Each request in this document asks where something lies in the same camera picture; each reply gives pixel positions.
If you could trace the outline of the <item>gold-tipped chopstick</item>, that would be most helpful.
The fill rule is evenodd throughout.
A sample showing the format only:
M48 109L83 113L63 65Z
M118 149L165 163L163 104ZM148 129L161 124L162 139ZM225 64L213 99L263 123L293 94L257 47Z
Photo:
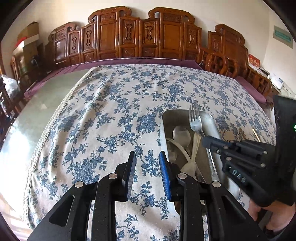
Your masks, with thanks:
M255 135L257 141L258 141L258 142L261 142L261 139L260 139L259 135L257 134L256 130L255 130L254 128L252 128L252 131L253 131L253 133L254 133L254 135Z

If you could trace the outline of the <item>wooden side table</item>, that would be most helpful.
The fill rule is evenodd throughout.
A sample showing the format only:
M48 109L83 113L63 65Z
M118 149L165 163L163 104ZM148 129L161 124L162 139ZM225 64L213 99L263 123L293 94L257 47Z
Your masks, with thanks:
M247 65L244 77L264 97L280 95L281 91L274 87L271 81Z

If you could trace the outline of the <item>white electrical panel box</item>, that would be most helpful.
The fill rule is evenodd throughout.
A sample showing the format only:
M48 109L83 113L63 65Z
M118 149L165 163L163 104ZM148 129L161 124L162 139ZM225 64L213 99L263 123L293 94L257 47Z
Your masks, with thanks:
M284 97L288 97L291 99L295 99L295 93L292 91L292 89L284 82L281 89L281 95Z

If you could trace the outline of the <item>blue floral white tablecloth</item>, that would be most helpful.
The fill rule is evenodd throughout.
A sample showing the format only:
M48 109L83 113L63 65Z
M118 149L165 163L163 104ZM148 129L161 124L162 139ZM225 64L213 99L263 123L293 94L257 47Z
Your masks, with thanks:
M131 198L116 206L118 240L178 240L159 170L162 115L193 101L226 141L275 143L275 128L234 79L179 66L106 65L86 74L64 98L36 147L26 193L35 228L77 181L98 182L135 152Z

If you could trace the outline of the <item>white router device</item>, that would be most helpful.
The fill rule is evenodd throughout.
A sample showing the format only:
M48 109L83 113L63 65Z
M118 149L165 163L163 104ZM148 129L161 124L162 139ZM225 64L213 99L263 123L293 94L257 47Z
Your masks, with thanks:
M271 73L270 76L269 76L269 79L272 83L272 85L274 87L276 87L277 89L281 90L283 84L284 84L284 81L277 75Z

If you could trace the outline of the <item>grey metal rectangular tray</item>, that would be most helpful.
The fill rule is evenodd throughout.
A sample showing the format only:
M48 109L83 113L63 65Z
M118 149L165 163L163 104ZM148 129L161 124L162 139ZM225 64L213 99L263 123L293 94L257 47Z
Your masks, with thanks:
M160 128L161 149L167 160L193 175L198 181L210 184L220 181L234 197L240 188L222 172L222 161L217 152L210 152L202 146L202 136L190 128L189 111L167 110L162 115Z

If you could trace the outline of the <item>dark wooden chair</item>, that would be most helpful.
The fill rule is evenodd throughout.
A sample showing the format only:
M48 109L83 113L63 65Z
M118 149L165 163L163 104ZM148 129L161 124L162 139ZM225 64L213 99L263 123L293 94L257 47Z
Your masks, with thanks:
M6 139L9 128L22 111L20 103L23 105L27 103L23 93L17 90L16 96L10 98L6 90L6 84L1 77L1 146Z

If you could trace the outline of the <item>purple sofa cushion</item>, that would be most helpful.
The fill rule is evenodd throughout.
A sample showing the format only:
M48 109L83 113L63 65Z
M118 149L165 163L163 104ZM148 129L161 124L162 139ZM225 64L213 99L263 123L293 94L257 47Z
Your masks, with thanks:
M180 59L168 59L168 58L144 58L144 57L97 60L97 61L79 63L79 64L71 65L68 67L64 67L64 68L52 71L43 80L36 83L33 87L30 87L24 93L25 99L26 100L31 99L39 91L39 89L41 89L45 85L45 83L53 77L57 77L59 75L72 73L76 71L86 70L93 67L98 67L103 65L118 65L118 64L158 64L158 65L172 65L172 66L187 67L187 68L202 70L202 68L199 66L199 64L195 60L180 60Z

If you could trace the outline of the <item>white plastic rice spoon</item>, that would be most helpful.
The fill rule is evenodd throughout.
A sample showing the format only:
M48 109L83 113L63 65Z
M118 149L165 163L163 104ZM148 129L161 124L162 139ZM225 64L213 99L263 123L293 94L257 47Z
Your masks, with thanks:
M181 151L181 153L184 155L184 157L187 161L187 163L181 168L181 172L193 177L197 181L196 164L194 161L191 160L191 158L188 155L188 153L186 152L186 150L179 143L177 143L175 140L173 140L171 138L166 138L166 140L170 141L173 145L175 145Z

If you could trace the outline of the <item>red greeting card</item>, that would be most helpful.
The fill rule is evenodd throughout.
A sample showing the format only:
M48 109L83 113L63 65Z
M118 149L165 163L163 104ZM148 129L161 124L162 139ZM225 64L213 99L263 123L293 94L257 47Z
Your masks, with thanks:
M260 60L249 53L248 54L248 65L250 65L252 68L259 69Z

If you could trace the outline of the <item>green-labelled wall panel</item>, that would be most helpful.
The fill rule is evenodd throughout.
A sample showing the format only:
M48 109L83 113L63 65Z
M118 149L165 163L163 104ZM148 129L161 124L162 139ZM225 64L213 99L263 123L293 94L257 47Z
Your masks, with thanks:
M293 37L290 34L290 32L283 30L277 26L274 26L273 38L289 46L291 49L293 48Z

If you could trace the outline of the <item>carved wooden long sofa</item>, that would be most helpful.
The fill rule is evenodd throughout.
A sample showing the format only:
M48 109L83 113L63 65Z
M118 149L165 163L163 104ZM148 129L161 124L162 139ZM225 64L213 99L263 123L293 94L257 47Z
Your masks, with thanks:
M194 60L209 72L224 75L228 59L202 48L202 29L187 11L157 7L147 19L132 16L126 6L100 9L78 28L73 22L53 30L45 46L52 69L114 58Z

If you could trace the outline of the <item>white plastic bag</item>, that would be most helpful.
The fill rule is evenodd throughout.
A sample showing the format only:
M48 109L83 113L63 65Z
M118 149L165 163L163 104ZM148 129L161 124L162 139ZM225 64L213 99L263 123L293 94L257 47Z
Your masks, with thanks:
M6 75L1 75L3 82L5 84L5 89L10 97L10 99L16 98L18 94L20 94L21 90L17 84L17 81L13 78L8 78Z

